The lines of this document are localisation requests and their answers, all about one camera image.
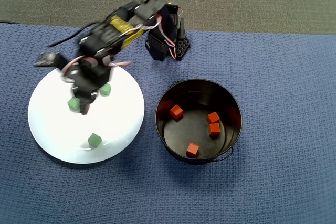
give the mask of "blue tablecloth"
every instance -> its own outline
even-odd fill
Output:
[[[142,89],[145,117],[119,155],[80,166],[34,141],[27,108],[51,69],[37,55],[77,28],[0,25],[1,223],[335,223],[336,36],[191,31],[181,62],[153,61],[144,36],[118,54]],[[56,47],[69,58],[76,43]],[[177,80],[225,86],[243,114],[234,154],[191,166],[154,123]]]

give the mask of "bucket handle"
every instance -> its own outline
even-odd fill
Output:
[[[210,162],[218,162],[218,161],[222,161],[222,160],[227,159],[227,158],[230,157],[230,156],[232,155],[232,153],[233,153],[233,147],[231,147],[230,149],[231,149],[232,151],[231,151],[231,153],[230,153],[229,155],[227,155],[226,157],[223,157],[223,158],[221,158],[221,159],[210,160]]]

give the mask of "red cube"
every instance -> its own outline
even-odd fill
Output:
[[[170,115],[174,117],[175,120],[178,120],[183,115],[183,110],[180,108],[180,106],[175,105],[170,109]]]
[[[206,119],[208,120],[208,123],[218,123],[220,121],[217,112],[209,114]]]
[[[196,157],[199,146],[197,144],[190,143],[187,149],[188,157]]]
[[[221,132],[221,127],[219,123],[209,124],[209,135],[210,136],[218,136],[220,132]]]

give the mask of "bucket rim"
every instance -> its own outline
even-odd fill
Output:
[[[232,98],[233,98],[234,101],[236,102],[236,104],[237,104],[237,106],[238,106],[238,109],[239,109],[240,121],[241,121],[242,123],[240,124],[240,129],[239,129],[239,134],[238,134],[238,136],[237,136],[237,139],[236,139],[233,143],[230,143],[230,144],[228,145],[226,151],[224,151],[224,152],[222,152],[222,153],[219,153],[219,154],[217,154],[217,155],[215,155],[215,156],[213,156],[213,157],[207,157],[207,158],[190,158],[190,157],[182,156],[181,154],[179,154],[179,153],[173,151],[173,150],[166,144],[165,140],[164,140],[164,139],[162,138],[162,136],[160,135],[160,133],[159,133],[159,129],[158,129],[158,125],[157,125],[157,123],[156,123],[157,109],[158,109],[159,104],[160,104],[162,98],[164,97],[164,95],[165,95],[169,90],[171,90],[173,87],[175,87],[176,85],[179,85],[179,84],[181,84],[181,83],[183,83],[183,82],[194,81],[194,80],[211,82],[211,83],[216,84],[216,85],[220,86],[221,88],[225,89],[225,90],[232,96]],[[236,98],[232,95],[232,93],[231,93],[230,91],[228,91],[224,86],[220,85],[219,83],[217,83],[217,82],[215,82],[215,81],[210,81],[210,80],[201,79],[201,78],[192,78],[192,79],[186,79],[186,80],[175,81],[175,82],[174,82],[174,83],[173,83],[173,84],[172,84],[172,85],[171,85],[171,86],[170,86],[170,87],[163,93],[163,95],[160,97],[160,99],[159,99],[159,101],[158,101],[158,103],[157,103],[156,109],[155,109],[155,118],[154,118],[154,119],[155,119],[155,128],[156,128],[156,132],[157,132],[157,134],[159,135],[159,137],[160,137],[162,143],[165,145],[165,147],[166,147],[170,152],[173,152],[173,153],[176,154],[177,156],[179,156],[179,157],[181,157],[181,158],[183,158],[183,159],[186,159],[186,160],[188,160],[188,161],[191,161],[190,163],[183,161],[184,163],[188,163],[188,164],[191,164],[193,161],[205,161],[205,162],[208,163],[208,162],[214,160],[215,158],[217,158],[218,156],[221,156],[221,155],[227,153],[227,152],[228,152],[228,151],[229,151],[229,150],[236,144],[236,142],[238,141],[238,139],[239,139],[239,137],[240,137],[240,135],[241,135],[241,133],[242,133],[242,130],[243,130],[243,116],[242,116],[242,114],[241,114],[241,109],[240,109],[240,106],[239,106],[239,104],[238,104]]]

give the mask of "yellow servo label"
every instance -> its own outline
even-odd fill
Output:
[[[128,31],[129,29],[132,29],[133,26],[131,26],[130,23],[126,22],[125,20],[122,20],[120,17],[114,15],[111,18],[110,24],[114,26],[118,31],[124,33]]]
[[[125,48],[130,43],[132,43],[133,41],[135,41],[136,39],[138,39],[141,35],[143,35],[143,33],[144,33],[144,30],[140,29],[135,34],[132,34],[130,37],[128,37],[127,39],[125,39],[124,42],[122,43],[121,49]]]

